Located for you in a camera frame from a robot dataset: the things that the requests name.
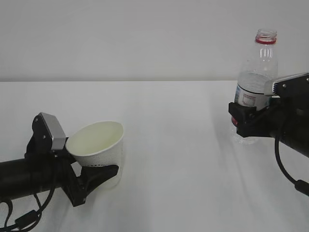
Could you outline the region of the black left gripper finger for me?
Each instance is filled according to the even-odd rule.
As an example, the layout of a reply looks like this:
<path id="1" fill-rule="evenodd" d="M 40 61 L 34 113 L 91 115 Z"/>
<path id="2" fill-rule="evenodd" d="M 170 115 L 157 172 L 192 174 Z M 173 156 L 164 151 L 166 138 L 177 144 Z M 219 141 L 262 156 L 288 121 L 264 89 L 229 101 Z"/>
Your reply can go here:
<path id="1" fill-rule="evenodd" d="M 103 167 L 82 167 L 81 179 L 88 196 L 97 187 L 118 174 L 119 166 L 108 165 Z"/>

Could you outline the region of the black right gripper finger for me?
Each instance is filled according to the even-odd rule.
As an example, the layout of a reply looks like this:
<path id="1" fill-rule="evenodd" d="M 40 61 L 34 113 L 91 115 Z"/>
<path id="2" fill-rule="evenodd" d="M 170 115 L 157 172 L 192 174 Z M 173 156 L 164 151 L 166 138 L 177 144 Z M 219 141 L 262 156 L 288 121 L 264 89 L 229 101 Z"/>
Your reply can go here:
<path id="1" fill-rule="evenodd" d="M 264 137 L 264 114 L 266 109 L 257 110 L 256 107 L 247 107 L 238 103 L 230 102 L 228 112 L 232 116 L 232 123 L 236 126 L 237 134 L 243 138 Z"/>

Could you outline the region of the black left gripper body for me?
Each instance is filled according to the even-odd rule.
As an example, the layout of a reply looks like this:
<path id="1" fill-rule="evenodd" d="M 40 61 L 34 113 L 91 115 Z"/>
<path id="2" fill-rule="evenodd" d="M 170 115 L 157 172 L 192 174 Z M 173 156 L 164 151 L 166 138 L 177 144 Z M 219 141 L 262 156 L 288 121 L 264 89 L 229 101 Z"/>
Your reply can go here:
<path id="1" fill-rule="evenodd" d="M 77 176 L 72 168 L 74 158 L 66 149 L 52 150 L 53 178 L 52 189 L 61 188 L 73 207 L 85 203 L 86 189 L 80 176 Z"/>

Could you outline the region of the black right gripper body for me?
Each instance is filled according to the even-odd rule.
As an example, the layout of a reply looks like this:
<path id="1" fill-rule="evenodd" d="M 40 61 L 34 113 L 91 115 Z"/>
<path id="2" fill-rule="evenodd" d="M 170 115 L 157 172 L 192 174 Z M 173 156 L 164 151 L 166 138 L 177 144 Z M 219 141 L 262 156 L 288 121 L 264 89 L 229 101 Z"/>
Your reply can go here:
<path id="1" fill-rule="evenodd" d="M 244 137 L 275 137 L 286 145 L 309 144 L 309 97 L 277 98 L 243 123 Z"/>

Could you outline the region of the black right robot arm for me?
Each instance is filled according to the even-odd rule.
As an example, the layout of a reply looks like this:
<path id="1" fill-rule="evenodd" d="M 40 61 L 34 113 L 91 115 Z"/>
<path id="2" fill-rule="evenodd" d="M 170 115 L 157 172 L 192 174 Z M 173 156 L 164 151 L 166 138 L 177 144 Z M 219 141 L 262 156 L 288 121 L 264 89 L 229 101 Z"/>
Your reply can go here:
<path id="1" fill-rule="evenodd" d="M 237 134 L 247 137 L 272 137 L 291 149 L 309 156 L 309 110 L 297 108 L 292 100 L 274 98 L 257 110 L 231 102 L 228 112 L 234 118 Z"/>

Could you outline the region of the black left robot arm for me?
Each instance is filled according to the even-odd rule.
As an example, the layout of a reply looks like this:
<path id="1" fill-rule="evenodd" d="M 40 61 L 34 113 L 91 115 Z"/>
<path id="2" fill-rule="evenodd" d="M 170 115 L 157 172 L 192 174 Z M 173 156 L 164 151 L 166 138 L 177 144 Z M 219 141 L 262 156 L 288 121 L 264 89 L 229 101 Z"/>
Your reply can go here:
<path id="1" fill-rule="evenodd" d="M 77 176 L 72 168 L 75 158 L 66 150 L 1 162 L 0 198 L 14 200 L 34 193 L 61 188 L 72 206 L 85 203 L 87 196 L 118 174 L 119 166 L 82 167 Z"/>

